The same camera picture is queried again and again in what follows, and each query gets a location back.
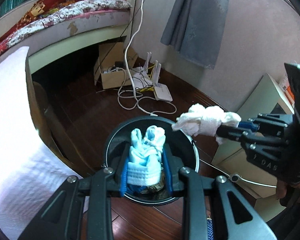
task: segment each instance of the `black trash can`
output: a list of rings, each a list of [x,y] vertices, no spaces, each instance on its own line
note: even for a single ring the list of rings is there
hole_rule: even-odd
[[[121,123],[108,137],[104,149],[104,163],[106,166],[111,164],[113,158],[122,154],[126,142],[131,142],[131,131],[135,128],[141,130],[142,135],[151,125],[162,127],[165,130],[166,143],[169,144],[172,154],[182,159],[185,166],[199,170],[199,154],[192,138],[182,131],[172,131],[171,125],[174,122],[159,116],[140,116]],[[169,197],[168,191],[163,188],[156,193],[133,195],[126,193],[125,197],[131,201],[146,206],[160,206],[171,203],[177,198]]]

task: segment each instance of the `black cable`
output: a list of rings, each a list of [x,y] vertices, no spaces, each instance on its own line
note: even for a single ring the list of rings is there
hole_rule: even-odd
[[[132,78],[138,79],[138,80],[143,84],[143,82],[142,82],[142,80],[141,80],[140,78],[137,78],[137,77],[132,77]],[[144,89],[144,88],[150,88],[150,87],[152,87],[152,85],[149,85],[149,84],[147,83],[147,85],[146,85],[145,87],[143,87],[143,88],[138,88],[138,89]]]
[[[133,22],[134,17],[137,15],[137,13],[139,12],[139,10],[141,9],[141,5],[139,7],[139,9],[136,11],[136,13],[133,15],[131,21],[128,23],[127,27],[123,30],[123,32],[121,33],[120,37],[118,37],[118,40],[122,37],[122,35],[124,34],[124,32],[128,29],[129,25]],[[105,55],[105,57],[102,59],[101,63],[99,64],[98,68],[96,69],[96,71],[93,74],[93,77],[96,75],[96,72],[98,71],[98,69],[100,68],[101,64],[103,63],[103,61],[105,60],[105,58],[108,56],[108,54],[110,53],[110,51],[114,48],[114,46],[118,43],[118,41],[115,42],[115,44],[112,46],[112,48],[107,52],[107,54]]]
[[[133,68],[132,68],[131,70],[134,71],[134,72],[136,72],[136,73],[140,73],[141,75],[142,75],[142,73],[144,72],[144,70],[142,70],[141,72],[138,72],[138,71],[134,70]],[[149,87],[152,87],[152,85],[150,85],[150,84],[146,81],[144,75],[142,75],[142,77],[143,77],[143,80],[145,81],[145,83],[146,83]]]

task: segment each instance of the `power cord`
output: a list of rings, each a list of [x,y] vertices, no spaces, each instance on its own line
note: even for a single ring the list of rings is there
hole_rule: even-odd
[[[136,34],[140,31],[140,28],[141,28],[141,25],[142,25],[142,20],[143,20],[143,3],[144,3],[144,0],[141,0],[141,6],[140,6],[140,8],[141,8],[141,19],[140,19],[140,24],[139,24],[139,26],[138,26],[137,31],[132,35],[132,37],[131,37],[131,39],[130,39],[130,41],[129,41],[129,43],[128,43],[126,49],[125,49],[125,52],[124,52],[124,62],[125,62],[125,65],[126,65],[126,70],[127,70],[129,79],[130,79],[130,81],[131,81],[132,90],[121,91],[121,90],[122,90],[122,87],[123,87],[123,85],[124,85],[124,83],[125,83],[125,81],[126,81],[126,79],[127,79],[127,75],[126,75],[126,72],[125,72],[122,68],[117,68],[117,69],[123,70],[124,76],[125,76],[124,82],[122,83],[121,87],[120,87],[119,90],[118,90],[118,98],[117,98],[117,99],[118,99],[118,103],[119,103],[119,105],[120,105],[123,109],[125,109],[125,110],[132,110],[132,109],[135,109],[135,108],[137,107],[138,109],[140,109],[140,110],[143,111],[144,113],[146,113],[146,114],[151,114],[151,115],[156,115],[155,113],[161,113],[161,114],[174,114],[175,112],[177,112],[177,108],[176,108],[176,106],[175,106],[174,104],[172,104],[172,103],[170,103],[170,102],[167,102],[167,103],[170,104],[170,105],[172,105],[172,106],[174,107],[174,109],[175,109],[173,112],[170,112],[170,113],[164,112],[164,111],[159,111],[159,110],[152,111],[152,112],[148,112],[148,111],[146,111],[145,109],[143,109],[141,106],[139,106],[139,102],[140,102],[140,100],[142,100],[142,99],[149,98],[149,99],[152,99],[152,100],[156,100],[155,98],[152,98],[152,97],[144,97],[143,94],[141,94],[140,92],[137,92],[137,91],[136,91],[136,87],[135,87],[135,84],[134,84],[134,81],[133,81],[133,77],[132,77],[132,75],[131,75],[131,73],[130,73],[130,69],[129,69],[129,66],[128,66],[127,52],[128,52],[128,49],[129,49],[129,47],[130,47],[130,45],[131,45],[131,43],[132,43],[133,38],[134,38],[134,37],[136,36]],[[132,93],[133,93],[133,96],[125,96],[125,97],[122,96],[122,93],[125,93],[125,92],[132,92]],[[136,100],[136,103],[134,104],[133,107],[128,108],[128,107],[125,107],[125,106],[123,106],[123,105],[121,104],[120,98],[134,98],[134,99]]]
[[[124,32],[128,29],[129,25],[133,22],[134,17],[137,15],[137,13],[140,11],[141,6],[139,7],[139,9],[135,12],[135,14],[133,15],[132,19],[130,20],[130,22],[128,23],[128,25],[125,27],[125,29],[123,30],[123,32],[121,33],[121,35],[118,37],[118,41],[119,39],[122,37],[122,35],[124,34]],[[107,54],[105,55],[105,57],[101,60],[99,66],[97,67],[97,69],[95,70],[93,77],[95,77],[96,72],[98,71],[98,69],[100,68],[101,64],[103,63],[103,61],[105,60],[105,58],[108,56],[108,54],[110,53],[110,51],[114,48],[114,46],[118,43],[118,41],[116,41],[114,43],[114,45],[111,47],[111,49],[107,52]]]
[[[204,152],[202,149],[200,149],[197,145],[196,145],[196,147],[197,147],[200,151],[202,151],[203,153],[205,153],[205,152]],[[200,159],[200,161],[202,161],[203,163],[209,165],[209,166],[212,167],[212,168],[215,168],[215,169],[218,170],[218,171],[221,171],[223,174],[225,174],[225,175],[228,177],[228,179],[230,178],[230,175],[229,175],[228,173],[226,173],[226,172],[224,172],[224,171],[218,169],[217,167],[213,166],[213,165],[210,164],[210,163],[205,162],[205,161],[202,160],[202,159]],[[272,187],[272,188],[276,188],[276,186],[267,185],[267,184],[262,184],[262,183],[257,183],[257,182],[250,181],[250,180],[247,180],[247,179],[244,179],[244,178],[241,178],[241,180],[243,180],[243,181],[245,181],[245,182],[248,182],[248,183],[251,183],[251,184],[254,184],[254,185],[258,185],[258,186],[264,186],[264,187]]]

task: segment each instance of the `wall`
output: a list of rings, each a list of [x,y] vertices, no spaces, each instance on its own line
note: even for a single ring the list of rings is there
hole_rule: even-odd
[[[152,59],[159,60],[163,68],[230,111],[240,108],[265,73],[278,81],[285,73],[284,62],[300,63],[300,17],[282,0],[229,0],[215,69],[189,63],[160,43],[174,1],[145,1],[143,24],[133,48],[143,58],[151,51]],[[133,31],[139,21],[140,13]]]
[[[0,18],[0,37],[4,35],[10,28],[15,25],[25,13],[31,9],[37,0],[29,0],[25,3],[13,8]]]

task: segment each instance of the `crumpled white tissue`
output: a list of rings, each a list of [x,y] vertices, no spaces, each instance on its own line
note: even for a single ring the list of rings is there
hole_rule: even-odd
[[[161,178],[161,153],[166,136],[164,129],[149,126],[145,137],[139,129],[131,132],[127,183],[137,186],[151,186]]]
[[[181,114],[177,122],[172,125],[172,130],[182,130],[190,136],[198,134],[215,136],[220,125],[238,127],[241,117],[232,112],[224,112],[219,106],[205,108],[200,104],[192,105],[187,113]],[[216,139],[219,144],[222,138]]]

